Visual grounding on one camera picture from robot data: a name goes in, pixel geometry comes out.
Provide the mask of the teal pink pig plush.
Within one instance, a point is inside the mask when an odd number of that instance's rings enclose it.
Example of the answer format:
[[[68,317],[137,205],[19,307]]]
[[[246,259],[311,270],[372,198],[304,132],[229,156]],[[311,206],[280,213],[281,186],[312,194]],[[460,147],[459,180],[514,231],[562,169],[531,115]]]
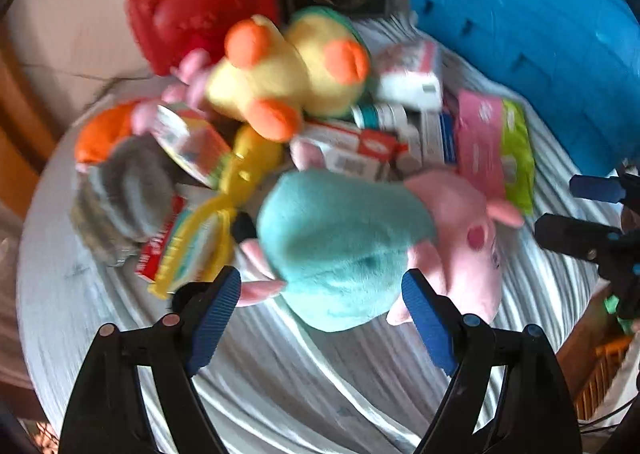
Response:
[[[385,316],[410,322],[401,278],[418,270],[461,313],[491,322],[501,301],[498,224],[520,227],[510,201],[431,170],[373,183],[309,168],[285,173],[233,236],[259,276],[239,304],[280,296],[308,326],[336,333]]]

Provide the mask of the pink green wipes packet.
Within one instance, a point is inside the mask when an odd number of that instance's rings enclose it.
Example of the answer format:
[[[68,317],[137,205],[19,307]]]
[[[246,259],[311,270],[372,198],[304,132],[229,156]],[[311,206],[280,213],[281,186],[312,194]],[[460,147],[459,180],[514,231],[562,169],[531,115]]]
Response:
[[[465,180],[488,198],[509,200],[525,214],[533,211],[535,160],[521,104],[462,90],[454,137]]]

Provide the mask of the blue plastic storage crate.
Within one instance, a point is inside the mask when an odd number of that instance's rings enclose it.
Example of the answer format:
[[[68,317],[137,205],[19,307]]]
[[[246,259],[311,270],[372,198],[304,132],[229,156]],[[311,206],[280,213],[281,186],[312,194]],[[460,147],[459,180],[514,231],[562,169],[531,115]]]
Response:
[[[639,154],[639,23],[625,0],[409,0],[421,30],[527,99],[579,170]]]

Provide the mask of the grey knitted sock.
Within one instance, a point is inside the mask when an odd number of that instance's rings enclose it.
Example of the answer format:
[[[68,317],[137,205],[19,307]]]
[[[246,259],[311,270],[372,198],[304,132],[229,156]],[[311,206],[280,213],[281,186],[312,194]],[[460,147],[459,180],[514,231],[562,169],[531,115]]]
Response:
[[[151,134],[131,136],[81,174],[70,221],[93,257],[120,266],[174,213],[179,170]]]

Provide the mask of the orange plush toy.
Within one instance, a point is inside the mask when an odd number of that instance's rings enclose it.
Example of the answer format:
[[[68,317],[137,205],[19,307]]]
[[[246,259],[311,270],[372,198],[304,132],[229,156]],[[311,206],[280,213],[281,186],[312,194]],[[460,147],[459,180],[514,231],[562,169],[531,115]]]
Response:
[[[76,168],[95,166],[111,154],[113,148],[132,134],[132,115],[138,102],[123,102],[92,117],[80,130],[74,149]]]

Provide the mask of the yellow plastic toy tongs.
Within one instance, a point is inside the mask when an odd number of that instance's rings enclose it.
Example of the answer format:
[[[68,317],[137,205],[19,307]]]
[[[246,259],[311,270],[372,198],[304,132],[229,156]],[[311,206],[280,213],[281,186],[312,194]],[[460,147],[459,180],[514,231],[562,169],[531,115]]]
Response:
[[[186,262],[190,246],[200,236],[213,247],[195,278],[213,281],[222,268],[231,263],[232,222],[262,180],[276,171],[282,160],[282,144],[265,139],[250,125],[242,125],[222,169],[217,195],[192,210],[171,234],[149,292],[166,299],[175,290],[180,266]]]

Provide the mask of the yellow duck plush toy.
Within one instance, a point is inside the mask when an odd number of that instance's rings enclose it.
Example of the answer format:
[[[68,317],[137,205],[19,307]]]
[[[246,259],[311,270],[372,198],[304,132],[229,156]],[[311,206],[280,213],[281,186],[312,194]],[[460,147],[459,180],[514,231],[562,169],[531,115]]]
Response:
[[[345,117],[366,91],[370,68],[369,50],[335,10],[306,8],[283,30],[255,15],[228,31],[204,95],[221,114],[285,143],[306,116]]]

